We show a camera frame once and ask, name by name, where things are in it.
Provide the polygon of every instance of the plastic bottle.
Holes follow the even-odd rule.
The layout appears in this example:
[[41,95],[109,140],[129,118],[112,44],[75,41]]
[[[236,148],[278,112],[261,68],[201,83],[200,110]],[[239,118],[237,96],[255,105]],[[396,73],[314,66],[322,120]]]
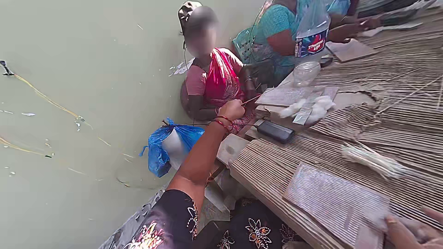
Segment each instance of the plastic bottle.
[[303,16],[296,36],[295,56],[307,57],[303,61],[319,61],[321,57],[313,56],[325,49],[326,38],[331,19],[326,11],[325,0],[311,1]]

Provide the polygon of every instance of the bangle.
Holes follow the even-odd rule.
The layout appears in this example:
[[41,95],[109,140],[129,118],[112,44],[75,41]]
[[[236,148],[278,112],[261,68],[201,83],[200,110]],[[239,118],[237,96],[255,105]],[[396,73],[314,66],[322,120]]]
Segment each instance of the bangle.
[[229,123],[231,123],[232,124],[232,121],[229,119],[229,118],[227,118],[227,117],[225,117],[225,116],[217,116],[217,117],[215,117],[215,118],[224,118],[224,119],[226,119],[227,121],[229,121]]
[[229,132],[229,129],[228,129],[228,128],[225,126],[225,124],[222,123],[221,121],[218,121],[218,120],[212,120],[212,122],[216,122],[216,123],[220,124],[221,126],[223,126],[223,127],[226,129],[226,131]]

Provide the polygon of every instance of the pink blouse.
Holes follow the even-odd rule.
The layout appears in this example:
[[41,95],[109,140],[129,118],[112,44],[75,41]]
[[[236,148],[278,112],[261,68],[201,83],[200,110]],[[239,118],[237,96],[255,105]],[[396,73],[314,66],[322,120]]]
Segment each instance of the pink blouse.
[[[243,67],[243,63],[237,56],[235,56],[229,49],[220,48],[219,49],[225,56],[228,58],[229,62],[234,69],[234,72],[237,74],[240,73],[240,70]],[[207,79],[207,73],[198,66],[191,66],[186,76],[186,89],[188,91],[188,95],[197,95],[202,96],[205,94],[205,85]]]

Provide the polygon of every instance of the clear plastic jar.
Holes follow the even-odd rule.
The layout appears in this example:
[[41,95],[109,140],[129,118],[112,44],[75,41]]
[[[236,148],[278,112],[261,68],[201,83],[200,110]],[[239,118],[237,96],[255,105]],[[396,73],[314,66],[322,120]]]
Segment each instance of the clear plastic jar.
[[320,63],[317,61],[305,62],[295,67],[293,87],[310,86],[320,73]]

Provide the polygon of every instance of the woman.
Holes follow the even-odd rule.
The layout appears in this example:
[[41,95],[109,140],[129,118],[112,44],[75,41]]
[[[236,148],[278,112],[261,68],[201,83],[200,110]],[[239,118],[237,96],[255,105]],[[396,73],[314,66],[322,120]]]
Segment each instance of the woman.
[[[270,58],[274,62],[275,79],[282,82],[300,62],[295,55],[297,29],[311,0],[273,0],[263,10],[256,27],[253,53],[256,59]],[[356,20],[347,13],[349,0],[334,0],[328,5],[331,27],[328,40],[345,43],[349,37],[379,25],[375,19]]]
[[[186,77],[187,107],[193,118],[212,120],[227,101],[255,97],[254,82],[247,70],[242,72],[243,63],[228,49],[215,48],[218,22],[214,11],[199,2],[186,2],[179,19],[186,47],[196,57]],[[254,117],[253,108],[248,109],[229,131],[236,134]]]
[[[197,235],[205,184],[230,124],[228,119],[238,119],[244,113],[240,100],[229,101],[220,108],[219,115],[226,118],[217,117],[209,124],[167,190],[123,249],[191,248],[192,240]],[[231,218],[228,230],[217,238],[218,246],[211,248],[281,249],[284,243],[300,240],[294,231],[260,202],[245,202],[240,206]],[[423,212],[443,222],[443,214],[428,208],[423,208]],[[386,221],[388,234],[397,249],[443,249],[442,234],[428,225],[407,219],[398,220],[392,216],[388,216]]]

